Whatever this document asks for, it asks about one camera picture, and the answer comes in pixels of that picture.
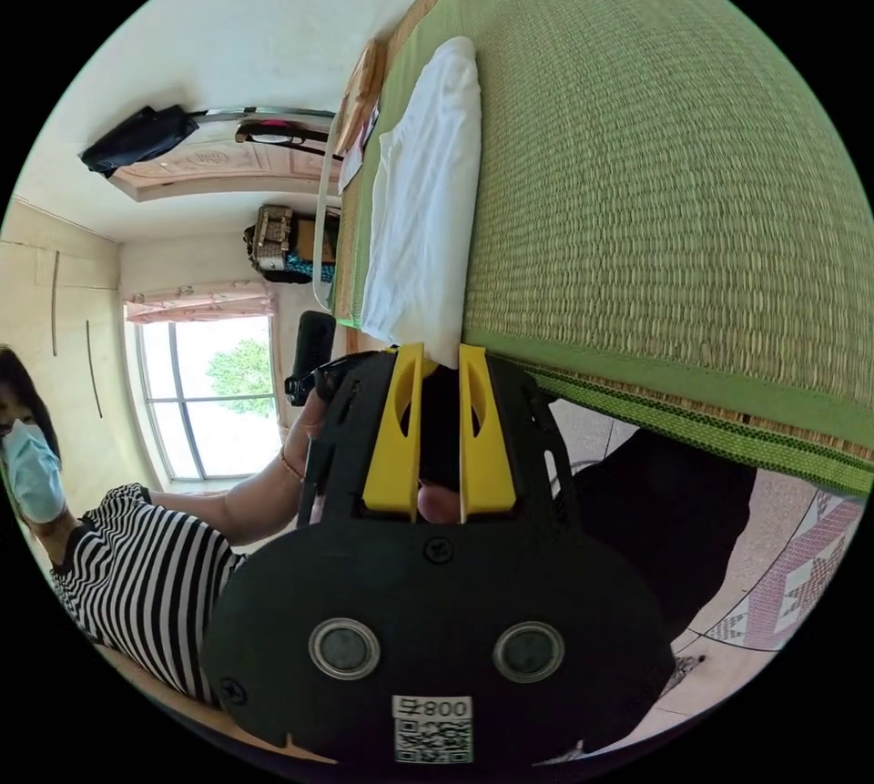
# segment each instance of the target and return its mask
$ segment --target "hand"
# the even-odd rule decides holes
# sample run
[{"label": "hand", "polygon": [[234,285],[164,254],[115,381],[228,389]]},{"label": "hand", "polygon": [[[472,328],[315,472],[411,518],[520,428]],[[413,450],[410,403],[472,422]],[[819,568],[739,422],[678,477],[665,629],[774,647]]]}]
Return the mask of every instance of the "hand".
[{"label": "hand", "polygon": [[303,477],[307,467],[310,438],[315,437],[321,431],[327,412],[328,403],[323,401],[313,390],[282,445],[285,458],[301,477]]}]

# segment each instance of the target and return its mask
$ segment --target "green bed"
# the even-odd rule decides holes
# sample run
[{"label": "green bed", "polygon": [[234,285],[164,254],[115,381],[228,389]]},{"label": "green bed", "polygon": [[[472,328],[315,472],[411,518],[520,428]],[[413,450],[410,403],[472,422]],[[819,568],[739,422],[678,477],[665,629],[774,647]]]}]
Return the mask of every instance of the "green bed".
[{"label": "green bed", "polygon": [[[726,0],[418,0],[375,136],[434,50],[477,48],[464,340],[569,401],[868,494],[874,219],[835,128]],[[335,316],[361,325],[379,144],[343,196]]]}]

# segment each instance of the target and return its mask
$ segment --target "striped shirt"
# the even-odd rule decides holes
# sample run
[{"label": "striped shirt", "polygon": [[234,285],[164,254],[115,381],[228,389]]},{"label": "striped shirt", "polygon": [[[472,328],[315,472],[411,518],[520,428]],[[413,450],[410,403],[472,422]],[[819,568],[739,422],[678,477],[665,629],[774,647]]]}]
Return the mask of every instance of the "striped shirt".
[{"label": "striped shirt", "polygon": [[128,484],[83,516],[52,582],[93,641],[217,706],[200,648],[219,594],[245,560],[202,520],[153,505],[147,489]]}]

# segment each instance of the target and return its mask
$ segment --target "strap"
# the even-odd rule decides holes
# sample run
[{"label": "strap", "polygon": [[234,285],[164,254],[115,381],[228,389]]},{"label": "strap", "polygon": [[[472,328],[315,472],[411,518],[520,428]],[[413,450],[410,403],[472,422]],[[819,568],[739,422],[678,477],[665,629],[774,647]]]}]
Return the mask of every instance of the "strap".
[{"label": "strap", "polygon": [[321,247],[325,240],[325,216],[328,213],[328,178],[330,166],[334,160],[334,148],[339,129],[340,114],[337,114],[330,123],[328,140],[325,145],[325,158],[321,163],[319,197],[316,201],[316,234],[312,248],[312,291],[316,296],[316,301],[328,313],[331,313],[329,307],[330,284],[321,282]]}]

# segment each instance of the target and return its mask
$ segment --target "pink curtain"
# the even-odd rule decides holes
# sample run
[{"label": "pink curtain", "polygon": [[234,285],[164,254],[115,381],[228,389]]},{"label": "pink curtain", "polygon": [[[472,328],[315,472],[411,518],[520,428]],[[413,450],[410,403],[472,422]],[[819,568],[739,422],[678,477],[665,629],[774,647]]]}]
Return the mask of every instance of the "pink curtain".
[{"label": "pink curtain", "polygon": [[276,313],[276,299],[261,280],[201,283],[170,290],[138,292],[125,297],[127,321],[212,322],[237,317],[269,317]]}]

